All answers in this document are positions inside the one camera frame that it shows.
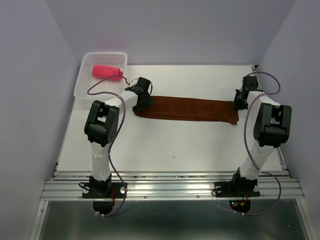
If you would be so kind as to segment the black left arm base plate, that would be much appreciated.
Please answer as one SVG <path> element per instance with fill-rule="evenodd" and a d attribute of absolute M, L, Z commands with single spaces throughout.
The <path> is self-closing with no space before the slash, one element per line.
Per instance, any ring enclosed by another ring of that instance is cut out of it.
<path fill-rule="evenodd" d="M 80 182 L 82 198 L 92 200 L 92 208 L 96 216 L 108 218 L 116 216 L 122 210 L 127 198 L 128 184 L 112 182 L 109 186 L 94 188 L 89 182 Z"/>

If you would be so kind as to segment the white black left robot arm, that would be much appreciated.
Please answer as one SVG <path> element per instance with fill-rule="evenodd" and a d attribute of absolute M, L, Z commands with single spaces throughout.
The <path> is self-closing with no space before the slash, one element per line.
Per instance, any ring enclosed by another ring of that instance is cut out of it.
<path fill-rule="evenodd" d="M 153 105 L 150 93 L 152 82 L 139 77 L 131 81 L 122 93 L 110 91 L 92 92 L 103 81 L 99 81 L 87 91 L 89 96 L 110 95 L 111 99 L 95 100 L 89 110 L 84 126 L 84 134 L 90 142 L 92 155 L 92 172 L 89 177 L 95 183 L 94 191 L 100 197 L 111 193 L 110 155 L 111 147 L 122 128 L 127 110 L 141 112 Z"/>

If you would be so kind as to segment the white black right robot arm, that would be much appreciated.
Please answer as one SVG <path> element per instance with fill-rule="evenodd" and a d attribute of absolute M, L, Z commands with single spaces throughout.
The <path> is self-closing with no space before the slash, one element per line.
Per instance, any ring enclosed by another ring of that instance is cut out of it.
<path fill-rule="evenodd" d="M 259 89 L 258 78 L 253 73 L 244 76 L 241 89 L 236 90 L 233 108 L 247 110 L 243 138 L 248 157 L 237 170 L 239 178 L 230 182 L 231 192 L 235 195 L 242 195 L 248 190 L 246 181 L 256 181 L 270 154 L 289 139 L 292 107 L 270 98 L 270 95 L 279 92 L 266 93 Z M 255 115 L 252 133 L 254 142 L 249 148 L 247 129 L 251 113 Z"/>

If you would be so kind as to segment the brown towel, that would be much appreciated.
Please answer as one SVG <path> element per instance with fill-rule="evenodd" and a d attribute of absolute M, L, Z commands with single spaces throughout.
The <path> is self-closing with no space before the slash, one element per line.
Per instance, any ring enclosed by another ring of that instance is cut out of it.
<path fill-rule="evenodd" d="M 238 111 L 233 102 L 198 98 L 152 96 L 153 104 L 145 109 L 132 108 L 141 118 L 172 121 L 223 122 L 236 125 Z"/>

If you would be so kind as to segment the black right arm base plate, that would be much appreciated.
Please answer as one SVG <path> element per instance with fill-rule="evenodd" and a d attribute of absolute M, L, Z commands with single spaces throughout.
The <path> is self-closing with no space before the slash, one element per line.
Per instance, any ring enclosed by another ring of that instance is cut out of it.
<path fill-rule="evenodd" d="M 211 194 L 217 198 L 229 198 L 229 206 L 236 213 L 247 214 L 251 209 L 251 197 L 259 197 L 257 185 L 242 186 L 233 181 L 218 181 L 214 183 Z"/>

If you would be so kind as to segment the pink microfiber towel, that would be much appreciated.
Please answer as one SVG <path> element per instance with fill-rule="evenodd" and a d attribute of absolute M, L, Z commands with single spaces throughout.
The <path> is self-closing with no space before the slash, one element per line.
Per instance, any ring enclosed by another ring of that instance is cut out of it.
<path fill-rule="evenodd" d="M 96 79 L 108 79 L 110 81 L 121 81 L 123 72 L 118 67 L 108 65 L 95 65 L 92 76 Z"/>

